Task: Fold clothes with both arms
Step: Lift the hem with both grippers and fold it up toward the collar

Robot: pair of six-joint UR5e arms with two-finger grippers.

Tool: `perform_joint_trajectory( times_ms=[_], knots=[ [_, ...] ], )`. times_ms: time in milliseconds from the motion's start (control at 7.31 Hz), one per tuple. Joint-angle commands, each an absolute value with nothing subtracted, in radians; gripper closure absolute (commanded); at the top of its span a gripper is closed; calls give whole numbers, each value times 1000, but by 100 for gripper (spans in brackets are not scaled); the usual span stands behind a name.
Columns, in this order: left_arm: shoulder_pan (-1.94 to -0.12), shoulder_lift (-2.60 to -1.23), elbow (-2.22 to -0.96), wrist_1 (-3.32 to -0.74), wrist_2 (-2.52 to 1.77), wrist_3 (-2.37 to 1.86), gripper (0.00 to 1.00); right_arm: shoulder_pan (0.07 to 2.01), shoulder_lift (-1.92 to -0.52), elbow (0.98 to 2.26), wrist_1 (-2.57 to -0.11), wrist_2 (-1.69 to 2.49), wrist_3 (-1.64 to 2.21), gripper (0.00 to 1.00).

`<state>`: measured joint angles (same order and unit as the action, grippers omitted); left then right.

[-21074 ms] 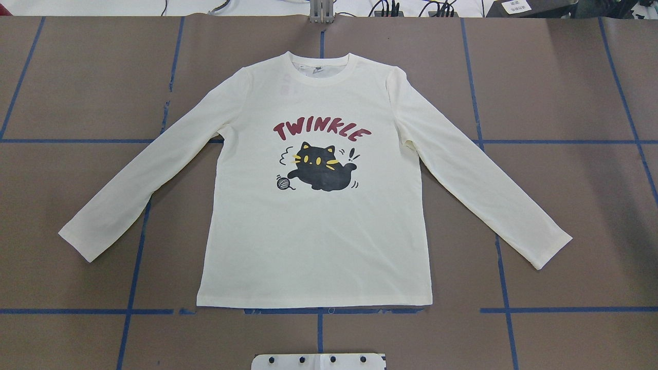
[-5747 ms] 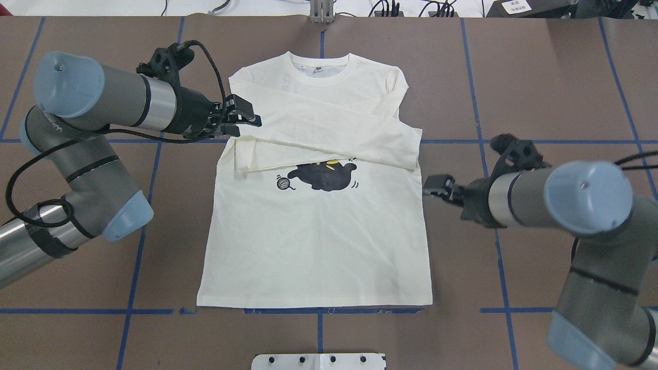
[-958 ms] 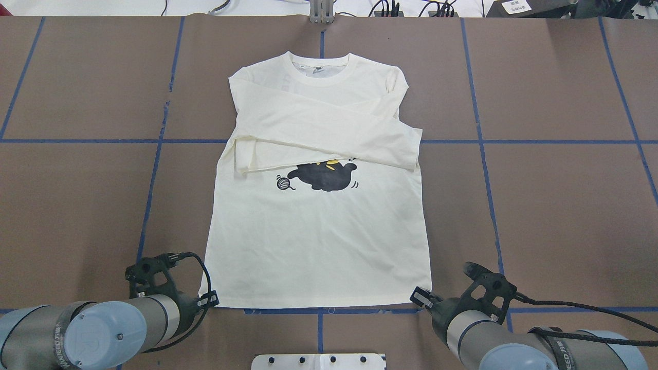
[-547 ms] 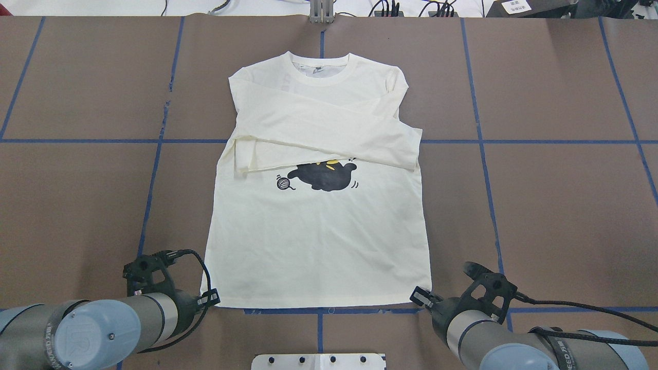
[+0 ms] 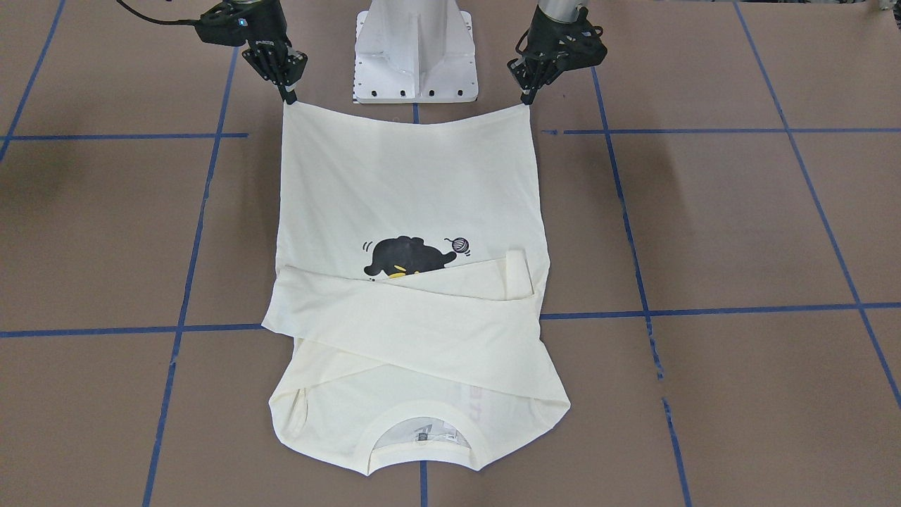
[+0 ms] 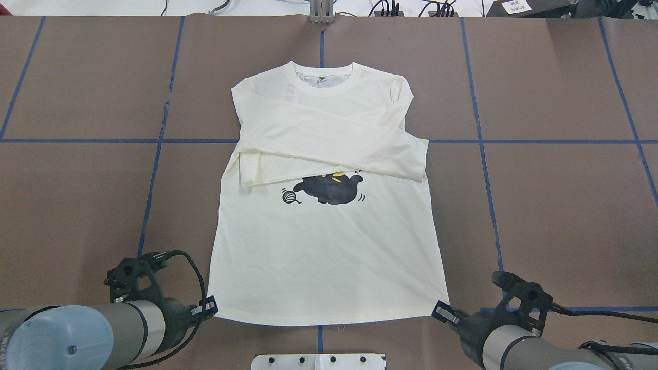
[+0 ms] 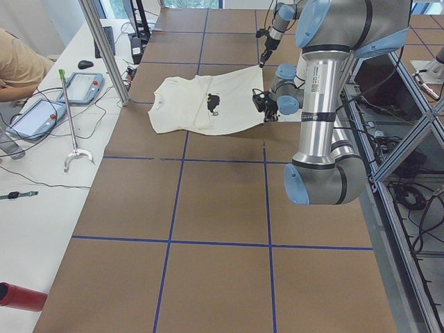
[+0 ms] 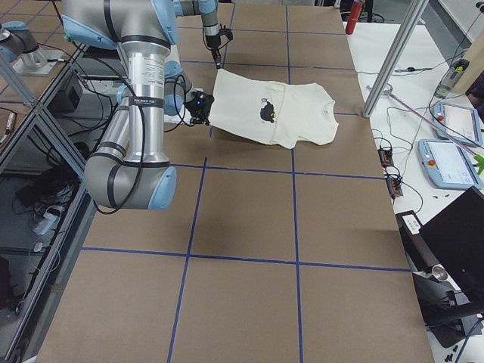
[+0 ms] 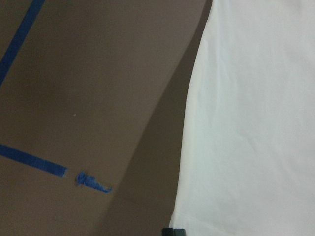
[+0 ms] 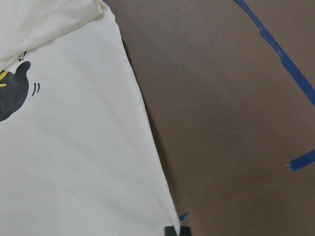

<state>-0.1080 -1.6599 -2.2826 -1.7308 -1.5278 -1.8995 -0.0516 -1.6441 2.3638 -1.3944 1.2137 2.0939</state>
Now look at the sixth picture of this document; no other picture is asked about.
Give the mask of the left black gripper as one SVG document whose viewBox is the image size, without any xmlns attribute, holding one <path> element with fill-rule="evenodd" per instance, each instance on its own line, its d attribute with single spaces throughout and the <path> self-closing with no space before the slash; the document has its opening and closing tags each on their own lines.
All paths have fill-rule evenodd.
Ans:
<svg viewBox="0 0 658 370">
<path fill-rule="evenodd" d="M 162 313 L 165 318 L 165 335 L 162 345 L 178 345 L 190 326 L 205 321 L 218 313 L 215 297 L 206 297 L 199 305 L 186 305 L 174 298 L 163 300 Z"/>
</svg>

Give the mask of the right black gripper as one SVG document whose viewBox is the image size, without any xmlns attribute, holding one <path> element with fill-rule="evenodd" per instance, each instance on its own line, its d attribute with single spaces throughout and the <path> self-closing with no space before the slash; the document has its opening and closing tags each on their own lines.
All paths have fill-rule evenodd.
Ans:
<svg viewBox="0 0 658 370">
<path fill-rule="evenodd" d="M 509 323 L 509 311 L 506 308 L 468 314 L 463 310 L 454 310 L 442 301 L 437 301 L 432 316 L 454 326 L 452 329 L 459 335 L 462 350 L 471 360 L 483 360 L 486 355 L 493 357 L 494 350 L 486 350 L 485 342 L 496 328 Z"/>
</svg>

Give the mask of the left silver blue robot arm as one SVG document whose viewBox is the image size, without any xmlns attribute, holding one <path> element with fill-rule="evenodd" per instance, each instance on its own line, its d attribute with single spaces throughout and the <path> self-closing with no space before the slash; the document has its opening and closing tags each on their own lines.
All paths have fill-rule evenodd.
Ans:
<svg viewBox="0 0 658 370">
<path fill-rule="evenodd" d="M 193 339 L 188 330 L 217 314 L 165 298 L 100 305 L 2 310 L 2 369 L 137 369 L 162 363 Z"/>
</svg>

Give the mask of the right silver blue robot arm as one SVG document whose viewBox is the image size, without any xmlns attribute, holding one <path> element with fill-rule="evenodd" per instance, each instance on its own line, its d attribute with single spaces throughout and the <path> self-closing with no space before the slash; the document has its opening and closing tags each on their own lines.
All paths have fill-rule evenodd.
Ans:
<svg viewBox="0 0 658 370">
<path fill-rule="evenodd" d="M 539 321 L 506 305 L 468 314 L 438 301 L 433 318 L 447 323 L 464 354 L 481 369 L 656 369 L 656 343 L 611 346 L 588 341 L 563 349 L 543 339 Z"/>
</svg>

